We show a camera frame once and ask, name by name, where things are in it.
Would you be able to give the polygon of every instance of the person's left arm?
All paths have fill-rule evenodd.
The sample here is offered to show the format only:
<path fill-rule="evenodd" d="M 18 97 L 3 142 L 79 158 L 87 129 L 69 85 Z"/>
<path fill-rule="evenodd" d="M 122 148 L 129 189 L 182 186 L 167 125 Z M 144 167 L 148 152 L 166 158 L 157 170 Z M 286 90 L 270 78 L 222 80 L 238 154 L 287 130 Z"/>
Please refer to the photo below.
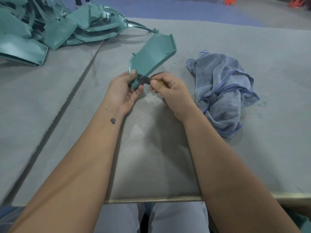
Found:
<path fill-rule="evenodd" d="M 142 86 L 136 71 L 114 78 L 89 125 L 27 204 L 10 232 L 93 232 L 103 204 L 124 116 Z"/>

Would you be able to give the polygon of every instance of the red stool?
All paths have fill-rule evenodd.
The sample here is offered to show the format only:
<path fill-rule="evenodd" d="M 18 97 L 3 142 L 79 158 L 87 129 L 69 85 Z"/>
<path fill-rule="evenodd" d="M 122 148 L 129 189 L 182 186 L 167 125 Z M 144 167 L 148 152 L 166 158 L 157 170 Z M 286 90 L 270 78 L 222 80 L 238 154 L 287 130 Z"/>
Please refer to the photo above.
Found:
<path fill-rule="evenodd" d="M 226 6 L 231 5 L 231 4 L 235 5 L 236 0 L 224 0 L 222 3 L 223 4 L 226 3 Z"/>
<path fill-rule="evenodd" d="M 288 3 L 288 6 L 290 8 L 301 7 L 304 2 L 305 0 L 291 0 L 290 3 Z"/>

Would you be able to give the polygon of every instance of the forearm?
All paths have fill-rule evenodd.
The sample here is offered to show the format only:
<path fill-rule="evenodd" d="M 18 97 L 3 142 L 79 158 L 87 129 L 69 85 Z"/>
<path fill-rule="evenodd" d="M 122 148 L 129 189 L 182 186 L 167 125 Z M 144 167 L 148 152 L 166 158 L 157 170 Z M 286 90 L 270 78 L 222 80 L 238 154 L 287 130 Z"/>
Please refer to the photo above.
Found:
<path fill-rule="evenodd" d="M 100 106 L 11 232 L 93 232 L 123 117 Z"/>
<path fill-rule="evenodd" d="M 184 122 L 201 192 L 220 232 L 299 232 L 261 181 L 193 108 Z"/>

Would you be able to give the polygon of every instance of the white pants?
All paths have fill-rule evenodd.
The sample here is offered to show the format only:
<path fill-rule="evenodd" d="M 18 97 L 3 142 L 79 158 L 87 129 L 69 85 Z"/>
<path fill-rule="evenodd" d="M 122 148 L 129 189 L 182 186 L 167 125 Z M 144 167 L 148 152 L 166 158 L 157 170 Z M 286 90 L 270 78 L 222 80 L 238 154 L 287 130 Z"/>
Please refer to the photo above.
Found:
<path fill-rule="evenodd" d="M 139 233 L 143 209 L 139 204 L 103 205 L 94 233 Z M 148 233 L 209 233 L 204 202 L 156 203 Z"/>

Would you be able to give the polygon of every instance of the gray-blue rag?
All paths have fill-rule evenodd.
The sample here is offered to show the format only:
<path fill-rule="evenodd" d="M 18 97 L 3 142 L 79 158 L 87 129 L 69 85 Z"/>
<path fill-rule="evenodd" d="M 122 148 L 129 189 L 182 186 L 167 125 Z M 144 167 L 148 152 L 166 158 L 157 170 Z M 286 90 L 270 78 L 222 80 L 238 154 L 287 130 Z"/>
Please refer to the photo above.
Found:
<path fill-rule="evenodd" d="M 196 105 L 222 137 L 233 137 L 242 128 L 241 108 L 260 100 L 254 79 L 227 54 L 203 50 L 186 65 L 196 77 Z"/>

